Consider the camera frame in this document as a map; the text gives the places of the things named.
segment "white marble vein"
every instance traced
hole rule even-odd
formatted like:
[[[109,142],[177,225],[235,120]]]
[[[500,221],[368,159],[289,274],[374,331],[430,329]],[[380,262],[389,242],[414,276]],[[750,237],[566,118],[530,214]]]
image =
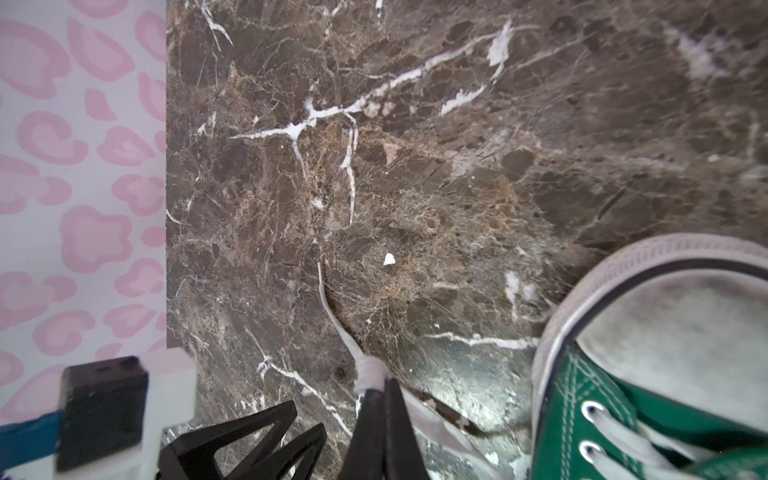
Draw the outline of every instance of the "white marble vein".
[[[170,211],[168,209],[165,209],[165,214],[168,215],[168,220],[174,222],[176,225],[184,225],[179,220],[176,220],[173,215],[170,214]]]
[[[293,151],[296,154],[296,157],[299,159],[300,163],[302,164],[302,172],[304,173],[304,177],[306,178],[308,172],[306,172],[306,165],[304,164],[303,157],[299,152],[299,148],[298,148],[298,145],[296,144],[296,141],[298,141],[299,136],[302,134],[302,132],[304,132],[305,129],[307,129],[308,127],[315,127],[317,125],[318,119],[330,118],[338,114],[344,114],[348,118],[352,118],[350,114],[359,113],[360,111],[362,111],[363,107],[366,106],[368,101],[374,98],[381,98],[393,88],[397,88],[401,84],[414,81],[417,78],[422,77],[426,72],[429,72],[430,70],[432,70],[434,67],[438,65],[444,64],[447,61],[451,61],[454,58],[458,58],[461,55],[472,53],[472,50],[478,43],[490,40],[492,38],[496,38],[497,36],[502,34],[504,31],[505,30],[502,29],[500,32],[497,32],[494,34],[482,35],[477,38],[473,38],[471,41],[469,41],[466,45],[464,45],[461,48],[458,48],[452,51],[447,51],[445,53],[441,53],[440,55],[435,55],[434,57],[431,57],[426,62],[424,62],[424,65],[422,67],[414,68],[412,70],[401,73],[400,75],[393,78],[392,80],[387,81],[384,84],[381,84],[380,86],[378,86],[377,88],[374,88],[367,94],[360,96],[352,104],[346,107],[340,107],[338,105],[334,105],[324,110],[316,110],[313,105],[313,99],[310,97],[304,101],[304,109],[306,110],[307,116],[300,123],[298,124],[290,123],[282,128],[270,128],[267,130],[253,131],[247,134],[238,134],[238,135],[232,136],[232,138],[256,139],[256,138],[272,137],[274,135],[286,135],[293,141]],[[356,133],[354,134],[354,138],[353,138],[353,153],[355,151],[355,146],[357,143],[356,125],[355,125],[355,132]]]
[[[342,161],[341,167],[340,167],[346,172],[347,177],[349,177],[349,224],[350,225],[352,225],[352,220],[355,217],[356,189],[355,189],[355,174],[352,172],[352,152],[353,152],[353,142],[356,136],[357,136],[357,129],[350,128],[349,142],[346,145],[346,154],[344,155],[344,160]]]
[[[476,336],[473,336],[471,339],[468,339],[466,337],[456,335],[453,332],[445,332],[445,333],[433,333],[429,335],[424,335],[424,337],[430,338],[430,339],[448,339],[452,342],[466,343],[469,346],[496,345],[500,349],[510,349],[510,350],[525,350],[525,349],[535,348],[538,346],[538,339],[531,336],[525,337],[522,339],[498,339],[492,336],[476,335]]]
[[[339,423],[339,426],[341,429],[350,437],[352,436],[352,431],[349,429],[349,427],[346,426],[346,423],[344,422],[344,419],[341,418],[341,415],[339,415],[338,410],[335,406],[331,405],[328,400],[313,386],[311,386],[309,383],[306,382],[306,380],[295,370],[288,371],[285,369],[281,369],[279,366],[275,365],[272,357],[264,353],[264,350],[261,348],[261,344],[259,344],[259,341],[251,333],[251,331],[248,331],[248,334],[251,336],[253,341],[256,343],[256,347],[258,347],[259,351],[261,352],[261,356],[263,360],[257,365],[256,367],[256,373],[261,375],[261,379],[264,380],[264,376],[266,373],[270,370],[279,373],[280,375],[292,379],[299,385],[303,387],[303,391],[306,390],[309,392],[310,395],[315,396],[321,404],[323,404],[323,408],[325,410],[328,410],[330,412],[331,416],[336,420],[337,423]]]
[[[227,33],[227,30],[224,29],[221,25],[214,22],[214,16],[210,12],[210,8],[208,8],[206,0],[203,0],[202,3],[198,3],[198,6],[200,6],[200,12],[202,12],[203,16],[205,17],[205,21],[208,23],[208,28],[210,28],[210,33],[214,36],[214,41],[216,42],[216,48],[221,51],[221,45],[219,45],[219,39],[216,37],[216,32],[219,31],[224,35],[224,37],[227,39],[227,41],[230,43],[230,45],[234,46],[234,43],[232,43],[232,38],[230,38],[230,34]]]

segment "blue strip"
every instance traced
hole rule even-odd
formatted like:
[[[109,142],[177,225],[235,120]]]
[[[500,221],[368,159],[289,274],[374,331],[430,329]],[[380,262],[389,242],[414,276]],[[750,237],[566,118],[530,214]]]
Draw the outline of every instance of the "blue strip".
[[[0,427],[0,472],[56,453],[59,414]]]

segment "metal eyelet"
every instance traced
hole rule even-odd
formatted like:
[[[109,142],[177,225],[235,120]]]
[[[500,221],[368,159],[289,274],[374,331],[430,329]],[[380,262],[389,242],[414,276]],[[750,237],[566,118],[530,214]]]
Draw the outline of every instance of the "metal eyelet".
[[[578,451],[581,453],[581,456],[584,457],[584,460],[590,463],[594,463],[593,455],[595,452],[605,453],[605,450],[603,450],[601,446],[595,442],[590,442],[589,440],[582,440],[578,444]]]
[[[586,400],[582,402],[581,404],[581,414],[589,420],[591,423],[594,423],[594,418],[592,417],[592,413],[595,410],[601,410],[602,412],[607,412],[608,410],[599,402],[593,402],[592,400]]]

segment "converse sneaker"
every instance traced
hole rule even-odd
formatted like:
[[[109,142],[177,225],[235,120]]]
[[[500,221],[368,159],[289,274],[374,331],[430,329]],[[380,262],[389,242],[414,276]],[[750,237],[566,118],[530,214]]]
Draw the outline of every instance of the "converse sneaker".
[[[533,382],[531,480],[768,478],[768,249],[616,252],[550,320]]]

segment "pink leopard print wall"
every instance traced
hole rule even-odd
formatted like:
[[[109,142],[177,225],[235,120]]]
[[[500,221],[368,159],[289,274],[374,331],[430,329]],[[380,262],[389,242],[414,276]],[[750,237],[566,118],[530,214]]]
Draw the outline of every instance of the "pink leopard print wall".
[[[0,425],[165,348],[165,2],[0,3]]]

